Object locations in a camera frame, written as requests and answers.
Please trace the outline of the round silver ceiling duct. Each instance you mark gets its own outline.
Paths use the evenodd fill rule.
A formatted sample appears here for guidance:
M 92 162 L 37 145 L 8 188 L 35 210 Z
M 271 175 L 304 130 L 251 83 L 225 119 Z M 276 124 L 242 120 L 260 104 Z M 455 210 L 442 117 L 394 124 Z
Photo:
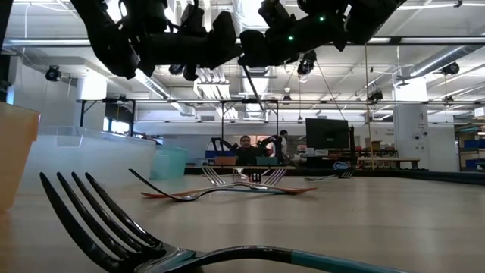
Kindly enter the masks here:
M 437 71 L 438 69 L 451 64 L 477 50 L 483 48 L 482 45 L 460 45 L 449 46 L 426 58 L 424 61 L 413 65 L 407 73 L 401 76 L 402 80 L 409 80 L 416 77 L 423 77 L 426 74 Z
M 241 121 L 265 121 L 271 115 L 277 114 L 277 105 L 271 81 L 276 80 L 271 67 L 244 68 L 241 67 L 233 78 L 231 97 L 236 102 L 234 108 L 238 111 Z

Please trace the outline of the silver fork orange handle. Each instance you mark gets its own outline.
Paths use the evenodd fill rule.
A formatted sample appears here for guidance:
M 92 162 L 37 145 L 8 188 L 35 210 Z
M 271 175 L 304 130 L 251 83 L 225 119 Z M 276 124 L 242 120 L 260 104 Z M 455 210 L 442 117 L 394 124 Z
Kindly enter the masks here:
M 245 187 L 249 190 L 255 192 L 269 192 L 269 193 L 290 193 L 289 189 L 284 189 L 281 187 L 275 187 L 273 185 L 264 184 L 263 186 L 256 183 L 250 182 L 234 182 L 234 183 L 227 183 L 222 178 L 216 174 L 213 170 L 208 168 L 202 169 L 206 177 L 212 182 L 213 187 L 206 187 L 197 190 L 191 190 L 183 193 L 166 193 L 157 188 L 154 184 L 151 184 L 148 180 L 146 180 L 141 174 L 136 172 L 133 169 L 130 169 L 130 173 L 133 174 L 136 178 L 138 178 L 141 182 L 143 182 L 146 186 L 150 189 L 154 190 L 156 193 L 142 193 L 144 197 L 149 198 L 171 198 L 176 201 L 181 202 L 189 202 L 195 201 L 201 196 L 207 195 L 209 193 L 217 192 L 217 191 L 231 191 L 236 190 L 236 187 Z
M 211 169 L 216 174 L 218 174 L 214 168 L 211 168 L 211 167 L 204 167 L 204 168 Z M 264 170 L 264 169 L 257 169 L 257 168 L 249 168 L 249 173 L 246 174 L 245 168 L 233 168 L 232 174 L 231 174 L 231 177 L 232 177 L 233 180 L 231 182 L 227 182 L 227 183 L 229 183 L 229 184 L 234 183 L 234 182 L 250 182 L 251 183 L 249 176 L 252 173 L 261 173 L 262 174 L 262 183 L 260 185 L 263 186 L 264 184 L 267 184 L 267 185 L 273 185 L 275 187 L 279 187 L 277 185 L 285 177 L 286 169 L 284 169 L 284 168 L 273 168 L 273 169 L 267 168 L 266 170 Z M 306 192 L 316 190 L 316 187 L 303 187 L 303 188 L 281 187 L 281 188 L 289 189 L 290 190 L 289 194 L 300 194 L 300 193 L 306 193 Z

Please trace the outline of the black-handled fork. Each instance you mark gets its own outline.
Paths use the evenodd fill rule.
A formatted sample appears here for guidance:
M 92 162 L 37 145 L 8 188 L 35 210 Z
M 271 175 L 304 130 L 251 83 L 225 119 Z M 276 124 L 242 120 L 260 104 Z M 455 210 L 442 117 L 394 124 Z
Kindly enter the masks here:
M 332 175 L 327 175 L 327 176 L 322 176 L 322 177 L 306 177 L 306 181 L 319 181 L 319 180 L 329 180 L 329 179 L 348 179 L 353 176 L 355 173 L 355 170 L 350 168 L 346 170 L 339 170 L 337 173 L 332 174 Z

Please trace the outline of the white square column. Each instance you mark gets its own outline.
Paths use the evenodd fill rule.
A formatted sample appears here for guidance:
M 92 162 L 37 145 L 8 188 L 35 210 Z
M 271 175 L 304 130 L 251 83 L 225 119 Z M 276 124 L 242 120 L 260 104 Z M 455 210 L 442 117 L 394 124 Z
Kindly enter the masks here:
M 394 86 L 393 123 L 399 158 L 418 158 L 418 168 L 430 165 L 427 82 L 423 77 Z
M 104 77 L 88 75 L 77 81 L 77 115 L 79 125 L 89 130 L 103 131 L 108 84 Z

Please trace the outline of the black truss frame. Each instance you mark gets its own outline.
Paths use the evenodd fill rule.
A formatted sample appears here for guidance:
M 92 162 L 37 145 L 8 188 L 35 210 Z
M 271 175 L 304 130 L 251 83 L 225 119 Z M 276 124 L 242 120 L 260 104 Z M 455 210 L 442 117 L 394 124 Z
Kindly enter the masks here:
M 126 118 L 126 122 L 129 124 L 128 135 L 132 137 L 135 134 L 134 126 L 135 123 L 191 123 L 191 121 L 169 121 L 169 120 L 141 120 L 138 121 L 136 119 L 136 100 L 135 99 L 114 99 L 114 98 L 105 98 L 101 100 L 85 100 L 85 99 L 78 99 L 78 103 L 81 104 L 81 113 L 80 113 L 80 126 L 83 127 L 84 125 L 84 116 L 91 107 L 94 106 L 97 102 L 106 105 L 116 105 L 117 109 L 119 109 L 124 104 L 131 104 L 131 110 L 128 112 L 128 116 Z M 273 143 L 276 149 L 280 148 L 280 136 L 279 134 L 269 136 L 264 138 L 263 140 L 259 140 L 256 142 L 256 146 L 261 147 L 263 150 L 266 150 L 266 145 L 269 143 Z M 238 143 L 231 144 L 224 139 L 224 119 L 221 119 L 221 135 L 215 136 L 211 138 L 210 144 L 212 145 L 214 151 L 218 151 L 218 147 L 221 148 L 221 151 L 224 151 L 224 148 L 228 150 L 236 150 L 238 148 Z

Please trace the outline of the clear translucent plastic bin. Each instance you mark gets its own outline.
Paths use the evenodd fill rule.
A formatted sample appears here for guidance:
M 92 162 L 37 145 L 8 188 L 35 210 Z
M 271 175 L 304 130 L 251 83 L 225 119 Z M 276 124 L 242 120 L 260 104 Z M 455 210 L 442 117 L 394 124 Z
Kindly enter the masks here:
M 18 192 L 41 193 L 41 172 L 51 181 L 56 181 L 60 172 L 70 183 L 71 173 L 84 177 L 88 172 L 103 187 L 128 187 L 135 184 L 131 169 L 144 177 L 150 175 L 154 154 L 155 142 L 151 140 L 83 127 L 40 127 Z

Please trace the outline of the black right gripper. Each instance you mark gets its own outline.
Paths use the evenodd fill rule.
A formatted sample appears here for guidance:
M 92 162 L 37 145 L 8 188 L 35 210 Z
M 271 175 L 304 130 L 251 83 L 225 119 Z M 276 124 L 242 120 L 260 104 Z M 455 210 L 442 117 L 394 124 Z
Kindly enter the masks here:
M 264 0 L 261 16 L 268 25 L 263 35 L 257 30 L 244 30 L 239 38 L 243 56 L 239 64 L 265 67 L 269 60 L 284 63 L 297 54 L 332 43 L 339 51 L 346 47 L 343 0 L 297 0 L 307 15 L 297 19 L 289 14 L 280 0 Z

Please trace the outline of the black monitor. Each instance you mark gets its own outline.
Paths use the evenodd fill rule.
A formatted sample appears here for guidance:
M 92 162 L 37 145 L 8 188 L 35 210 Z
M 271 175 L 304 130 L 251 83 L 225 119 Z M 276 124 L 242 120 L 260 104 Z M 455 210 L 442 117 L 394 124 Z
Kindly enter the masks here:
M 344 120 L 306 118 L 306 146 L 314 149 L 349 148 L 349 125 Z

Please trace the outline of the black aluminium rig frame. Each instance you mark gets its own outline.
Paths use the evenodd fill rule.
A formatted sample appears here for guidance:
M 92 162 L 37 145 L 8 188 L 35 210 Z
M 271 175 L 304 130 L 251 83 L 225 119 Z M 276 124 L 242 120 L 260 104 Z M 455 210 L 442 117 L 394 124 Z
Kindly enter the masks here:
M 3 48 L 8 19 L 14 0 L 0 0 L 0 46 Z M 438 172 L 417 169 L 408 170 L 360 170 L 354 177 L 400 177 L 416 180 L 437 180 L 452 183 L 485 185 L 485 172 Z

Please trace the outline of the teal translucent plastic bin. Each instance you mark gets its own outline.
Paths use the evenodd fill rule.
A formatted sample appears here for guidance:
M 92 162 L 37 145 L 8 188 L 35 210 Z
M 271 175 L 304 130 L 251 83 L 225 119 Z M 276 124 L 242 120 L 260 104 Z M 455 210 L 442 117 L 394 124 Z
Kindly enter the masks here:
M 150 171 L 151 180 L 173 180 L 184 176 L 188 150 L 175 146 L 157 146 Z

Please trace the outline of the orange translucent plastic bin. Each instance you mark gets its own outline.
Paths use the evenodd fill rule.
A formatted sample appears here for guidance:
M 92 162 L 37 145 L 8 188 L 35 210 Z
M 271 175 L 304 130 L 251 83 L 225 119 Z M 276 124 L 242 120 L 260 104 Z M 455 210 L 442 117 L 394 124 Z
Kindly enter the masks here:
M 0 102 L 0 214 L 14 204 L 32 143 L 37 139 L 37 111 Z

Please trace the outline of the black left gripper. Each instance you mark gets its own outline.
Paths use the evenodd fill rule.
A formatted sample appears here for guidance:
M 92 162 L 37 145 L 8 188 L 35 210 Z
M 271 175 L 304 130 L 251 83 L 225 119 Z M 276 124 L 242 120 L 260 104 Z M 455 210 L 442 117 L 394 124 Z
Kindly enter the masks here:
M 216 68 L 241 55 L 231 13 L 222 11 L 209 32 L 203 27 L 204 15 L 199 0 L 192 0 L 178 25 L 164 14 L 158 18 L 142 44 L 138 69 L 151 77 L 159 65 L 183 64 L 183 77 L 196 80 L 198 67 Z

